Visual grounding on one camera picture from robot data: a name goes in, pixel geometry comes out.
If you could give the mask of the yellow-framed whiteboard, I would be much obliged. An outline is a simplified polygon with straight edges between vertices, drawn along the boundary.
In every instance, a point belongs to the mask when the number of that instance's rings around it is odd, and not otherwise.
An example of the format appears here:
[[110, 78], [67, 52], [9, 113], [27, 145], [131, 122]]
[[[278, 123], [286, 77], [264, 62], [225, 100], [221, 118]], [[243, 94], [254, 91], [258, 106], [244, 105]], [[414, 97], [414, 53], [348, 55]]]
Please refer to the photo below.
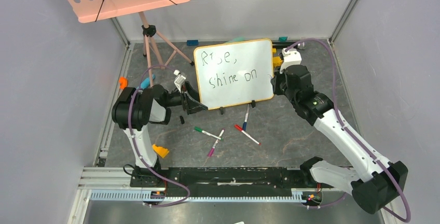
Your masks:
[[209, 110], [273, 98], [272, 41], [264, 38], [194, 50], [200, 102]]

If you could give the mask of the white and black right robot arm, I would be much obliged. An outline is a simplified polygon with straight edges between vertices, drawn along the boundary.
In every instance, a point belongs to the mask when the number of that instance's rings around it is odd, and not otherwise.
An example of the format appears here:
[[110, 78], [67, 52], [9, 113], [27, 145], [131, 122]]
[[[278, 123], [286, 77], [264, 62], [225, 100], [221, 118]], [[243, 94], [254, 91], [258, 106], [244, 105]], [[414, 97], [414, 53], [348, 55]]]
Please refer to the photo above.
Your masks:
[[313, 157], [300, 166], [300, 181], [335, 187], [353, 197], [358, 206], [374, 214], [401, 196], [407, 166], [391, 162], [376, 151], [345, 120], [332, 100], [313, 88], [311, 74], [303, 65], [281, 66], [271, 80], [276, 95], [284, 95], [297, 115], [324, 134], [350, 162], [353, 170]]

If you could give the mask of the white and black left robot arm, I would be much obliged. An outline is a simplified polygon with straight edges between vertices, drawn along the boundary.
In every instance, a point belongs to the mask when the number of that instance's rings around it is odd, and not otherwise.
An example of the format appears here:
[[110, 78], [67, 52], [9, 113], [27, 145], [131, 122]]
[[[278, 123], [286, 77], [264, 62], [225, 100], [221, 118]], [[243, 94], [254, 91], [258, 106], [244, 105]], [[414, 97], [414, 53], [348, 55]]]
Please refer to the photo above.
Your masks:
[[143, 179], [150, 186], [157, 186], [163, 180], [159, 156], [153, 149], [148, 132], [149, 124], [167, 125], [171, 119], [171, 107], [182, 106], [188, 114], [207, 110], [199, 99], [199, 93], [184, 82], [180, 89], [169, 91], [162, 85], [122, 90], [112, 108], [112, 120], [129, 139], [135, 155], [135, 176], [143, 173]]

